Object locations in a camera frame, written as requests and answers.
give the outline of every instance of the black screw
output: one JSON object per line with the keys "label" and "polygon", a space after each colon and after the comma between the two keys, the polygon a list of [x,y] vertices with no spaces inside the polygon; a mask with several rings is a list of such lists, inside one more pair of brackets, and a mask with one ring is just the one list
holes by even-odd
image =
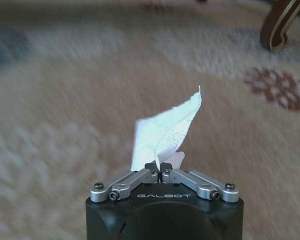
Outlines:
{"label": "black screw", "polygon": [[103,189],[104,184],[102,182],[97,182],[97,183],[94,184],[94,188],[95,189]]}
{"label": "black screw", "polygon": [[211,195],[211,198],[213,200],[218,200],[220,198],[219,192],[217,192],[217,191],[213,192],[212,195]]}
{"label": "black screw", "polygon": [[236,188],[236,185],[233,182],[227,182],[224,187],[227,190],[234,190]]}
{"label": "black screw", "polygon": [[118,193],[118,192],[112,191],[112,192],[109,193],[109,199],[110,199],[111,201],[115,201],[115,200],[117,200],[118,198],[119,198],[119,193]]}

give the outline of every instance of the chair leg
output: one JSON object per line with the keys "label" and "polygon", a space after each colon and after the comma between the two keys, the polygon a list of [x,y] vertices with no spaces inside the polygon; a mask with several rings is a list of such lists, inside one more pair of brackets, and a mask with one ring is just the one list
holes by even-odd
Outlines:
{"label": "chair leg", "polygon": [[261,45],[270,51],[279,51],[287,42],[286,31],[300,11],[300,0],[277,0],[266,17],[261,33]]}

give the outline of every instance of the paper tissue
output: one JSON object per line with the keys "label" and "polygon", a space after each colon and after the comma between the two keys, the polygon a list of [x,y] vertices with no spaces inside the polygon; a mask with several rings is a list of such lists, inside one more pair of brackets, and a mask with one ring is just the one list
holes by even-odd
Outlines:
{"label": "paper tissue", "polygon": [[162,162],[180,168],[185,154],[176,152],[183,143],[192,120],[201,106],[201,90],[188,101],[155,116],[139,119],[135,124],[131,171],[139,171],[146,163]]}

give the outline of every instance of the silver metal linkage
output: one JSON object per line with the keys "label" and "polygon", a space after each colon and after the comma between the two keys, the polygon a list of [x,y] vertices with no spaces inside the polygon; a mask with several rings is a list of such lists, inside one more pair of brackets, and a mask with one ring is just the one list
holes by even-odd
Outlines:
{"label": "silver metal linkage", "polygon": [[218,189],[218,192],[220,193],[221,199],[225,202],[236,203],[239,201],[239,191],[233,183],[228,182],[224,184],[222,182],[212,179],[211,177],[203,175],[198,171],[190,171],[188,174],[192,177],[198,178],[215,186]]}
{"label": "silver metal linkage", "polygon": [[121,182],[130,176],[135,174],[133,171],[126,171],[115,179],[107,181],[104,186],[100,187],[100,184],[95,184],[90,190],[90,199],[94,203],[100,203],[107,200],[109,193],[111,192],[112,186],[118,182]]}
{"label": "silver metal linkage", "polygon": [[141,169],[134,173],[124,181],[116,182],[109,193],[112,201],[126,199],[130,196],[131,191],[142,183],[156,183],[158,181],[158,173],[150,169]]}
{"label": "silver metal linkage", "polygon": [[164,183],[182,183],[188,188],[194,190],[202,199],[219,199],[218,189],[214,185],[195,176],[191,176],[180,169],[166,170],[162,174],[162,181]]}
{"label": "silver metal linkage", "polygon": [[[97,182],[90,190],[92,202],[100,203],[109,199],[112,201],[126,199],[140,184],[157,183],[158,173],[153,169],[141,169],[140,171],[124,172],[119,177],[107,181],[105,184]],[[227,203],[239,201],[239,191],[232,182],[223,184],[198,171],[186,173],[180,169],[166,169],[162,174],[163,183],[181,183],[192,189],[196,194],[207,200],[221,198]]]}

